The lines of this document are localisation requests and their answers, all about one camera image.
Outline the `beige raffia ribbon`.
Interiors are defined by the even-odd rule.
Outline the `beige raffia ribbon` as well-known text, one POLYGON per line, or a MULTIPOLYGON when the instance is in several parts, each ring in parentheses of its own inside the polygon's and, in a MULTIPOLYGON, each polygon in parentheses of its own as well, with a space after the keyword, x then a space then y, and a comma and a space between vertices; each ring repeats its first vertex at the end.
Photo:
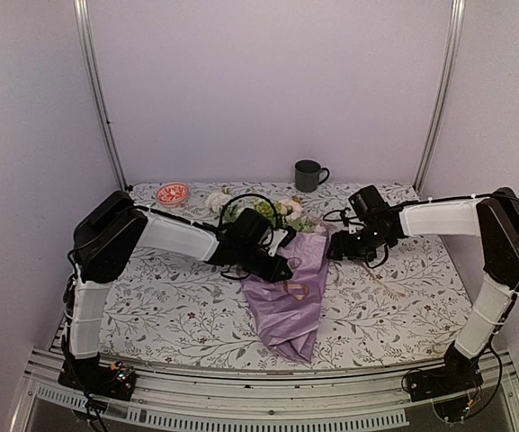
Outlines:
POLYGON ((327 286, 328 261, 308 261, 298 256, 290 257, 288 265, 292 278, 275 284, 278 292, 297 302, 305 302, 310 298, 321 300, 327 286))

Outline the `green white flower sprig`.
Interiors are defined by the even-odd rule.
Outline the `green white flower sprig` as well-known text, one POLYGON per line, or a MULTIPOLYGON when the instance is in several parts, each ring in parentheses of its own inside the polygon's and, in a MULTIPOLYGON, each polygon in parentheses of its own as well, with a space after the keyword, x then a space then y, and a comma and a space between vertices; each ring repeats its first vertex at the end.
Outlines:
POLYGON ((219 215, 219 224, 234 222, 243 210, 251 209, 263 215, 275 227, 293 228, 302 233, 322 233, 323 226, 308 216, 298 198, 271 200, 259 193, 245 193, 233 198, 219 215))

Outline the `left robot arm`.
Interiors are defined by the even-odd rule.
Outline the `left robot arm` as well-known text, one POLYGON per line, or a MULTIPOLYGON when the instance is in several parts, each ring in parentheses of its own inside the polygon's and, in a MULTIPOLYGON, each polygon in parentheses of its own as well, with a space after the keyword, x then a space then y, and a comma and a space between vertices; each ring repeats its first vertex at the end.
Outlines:
POLYGON ((295 237, 278 211, 271 218, 245 208, 234 221, 199 223, 134 202, 116 191, 75 228, 67 253, 72 273, 63 294, 67 330, 61 347, 66 372, 87 391, 103 383, 130 384, 133 372, 121 364, 99 364, 99 331, 107 294, 136 248, 154 248, 211 266, 237 267, 245 275, 286 282, 292 271, 279 255, 295 237))

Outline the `dark grey metal mug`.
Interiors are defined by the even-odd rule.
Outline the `dark grey metal mug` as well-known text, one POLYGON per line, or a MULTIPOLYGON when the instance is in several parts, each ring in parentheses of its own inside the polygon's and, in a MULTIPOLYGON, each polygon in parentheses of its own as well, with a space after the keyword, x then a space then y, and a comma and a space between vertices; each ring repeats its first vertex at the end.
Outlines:
POLYGON ((330 171, 318 162, 303 159, 295 163, 295 188, 303 193, 313 193, 330 177, 330 171))

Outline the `purple pink wrapping paper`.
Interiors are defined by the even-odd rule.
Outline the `purple pink wrapping paper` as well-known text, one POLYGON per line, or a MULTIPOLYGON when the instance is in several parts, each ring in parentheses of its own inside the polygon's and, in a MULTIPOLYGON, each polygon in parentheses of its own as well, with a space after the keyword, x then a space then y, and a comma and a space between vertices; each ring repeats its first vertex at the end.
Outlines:
POLYGON ((328 242, 328 231, 321 227, 300 232, 282 250, 293 272, 290 280, 267 283, 250 276, 241 283, 261 342, 294 362, 309 363, 314 353, 327 283, 328 242))

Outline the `white rose long stem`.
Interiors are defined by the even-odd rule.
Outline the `white rose long stem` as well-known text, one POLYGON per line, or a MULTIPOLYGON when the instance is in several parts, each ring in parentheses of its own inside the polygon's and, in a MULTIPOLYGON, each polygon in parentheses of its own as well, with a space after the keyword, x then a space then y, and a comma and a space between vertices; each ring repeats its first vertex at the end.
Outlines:
POLYGON ((233 198, 226 190, 210 193, 205 200, 205 205, 214 214, 220 214, 225 205, 233 198))

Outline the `red patterned ceramic bowl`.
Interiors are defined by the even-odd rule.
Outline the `red patterned ceramic bowl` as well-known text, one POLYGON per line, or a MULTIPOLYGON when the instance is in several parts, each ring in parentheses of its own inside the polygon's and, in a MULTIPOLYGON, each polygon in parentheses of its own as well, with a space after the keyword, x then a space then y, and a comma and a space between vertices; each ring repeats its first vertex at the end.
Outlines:
POLYGON ((164 207, 182 205, 189 197, 190 190, 187 184, 172 182, 163 184, 156 193, 156 199, 164 207))

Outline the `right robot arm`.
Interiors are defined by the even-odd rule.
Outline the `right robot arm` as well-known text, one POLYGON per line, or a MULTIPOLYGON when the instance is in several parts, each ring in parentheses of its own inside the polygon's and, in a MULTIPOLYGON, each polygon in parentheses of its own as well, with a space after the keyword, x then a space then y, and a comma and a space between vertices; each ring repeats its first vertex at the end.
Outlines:
POLYGON ((412 372, 410 385, 427 380, 443 392, 456 392, 473 380, 478 360, 490 347, 519 297, 519 197, 509 187, 491 193, 389 204, 373 186, 354 193, 354 215, 342 215, 343 229, 327 250, 333 261, 370 266, 386 258, 400 241, 424 236, 472 238, 479 242, 481 285, 470 315, 446 349, 435 373, 412 372))

